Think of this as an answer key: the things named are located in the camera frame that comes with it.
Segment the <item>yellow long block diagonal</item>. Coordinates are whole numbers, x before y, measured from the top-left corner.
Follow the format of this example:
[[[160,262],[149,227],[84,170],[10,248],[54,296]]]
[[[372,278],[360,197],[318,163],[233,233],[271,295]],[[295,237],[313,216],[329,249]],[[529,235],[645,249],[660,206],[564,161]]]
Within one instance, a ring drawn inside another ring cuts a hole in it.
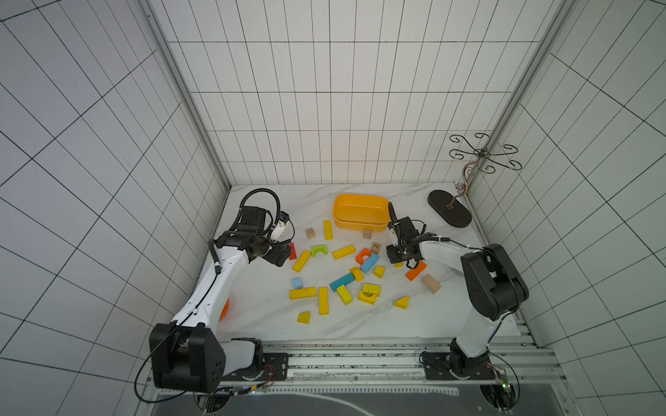
[[[296,263],[294,263],[292,269],[295,272],[300,273],[303,270],[303,268],[305,267],[305,265],[308,263],[308,261],[310,260],[310,257],[311,257],[311,252],[308,251],[308,250],[304,250],[301,253],[301,255],[298,257]]]

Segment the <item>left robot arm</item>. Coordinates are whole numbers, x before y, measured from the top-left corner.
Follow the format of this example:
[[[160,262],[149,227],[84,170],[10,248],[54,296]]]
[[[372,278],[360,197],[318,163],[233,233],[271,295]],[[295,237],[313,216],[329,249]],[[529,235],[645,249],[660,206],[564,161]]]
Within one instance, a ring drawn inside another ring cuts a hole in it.
[[[262,192],[275,200],[274,213],[248,205],[250,197]],[[192,296],[171,322],[156,325],[149,336],[148,363],[155,386],[213,393],[230,374],[263,373],[260,340],[219,341],[215,331],[233,286],[253,260],[263,258],[281,267],[291,256],[291,239],[282,236],[291,227],[273,190],[255,189],[241,199],[230,228],[209,242],[211,259]]]

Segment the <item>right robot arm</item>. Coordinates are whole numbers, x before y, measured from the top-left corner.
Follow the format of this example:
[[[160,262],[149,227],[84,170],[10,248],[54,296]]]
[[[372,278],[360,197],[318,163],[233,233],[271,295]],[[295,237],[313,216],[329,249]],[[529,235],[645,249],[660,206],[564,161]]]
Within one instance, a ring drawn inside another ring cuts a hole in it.
[[[409,217],[390,213],[387,248],[390,263],[406,263],[414,270],[441,263],[464,277],[473,307],[463,330],[450,344],[447,368],[462,376],[488,361],[489,345],[503,321],[529,298],[529,290],[516,266],[499,244],[477,248],[426,230],[418,231]]]

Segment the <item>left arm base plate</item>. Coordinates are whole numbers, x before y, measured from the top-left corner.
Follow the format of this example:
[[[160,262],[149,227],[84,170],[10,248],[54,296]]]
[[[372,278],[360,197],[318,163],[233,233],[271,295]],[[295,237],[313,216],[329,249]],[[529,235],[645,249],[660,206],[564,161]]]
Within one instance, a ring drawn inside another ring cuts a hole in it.
[[[237,370],[224,376],[220,384],[228,382],[263,383],[269,380],[285,381],[289,368],[289,355],[287,353],[264,353],[260,365],[251,365],[247,369]]]

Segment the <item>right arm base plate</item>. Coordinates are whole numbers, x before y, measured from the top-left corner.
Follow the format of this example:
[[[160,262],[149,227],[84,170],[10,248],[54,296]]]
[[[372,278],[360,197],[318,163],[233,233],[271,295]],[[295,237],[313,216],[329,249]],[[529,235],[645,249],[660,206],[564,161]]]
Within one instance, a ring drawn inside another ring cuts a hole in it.
[[[489,366],[489,351],[478,357],[466,357],[460,351],[428,352],[419,356],[428,381],[494,381],[495,370]]]

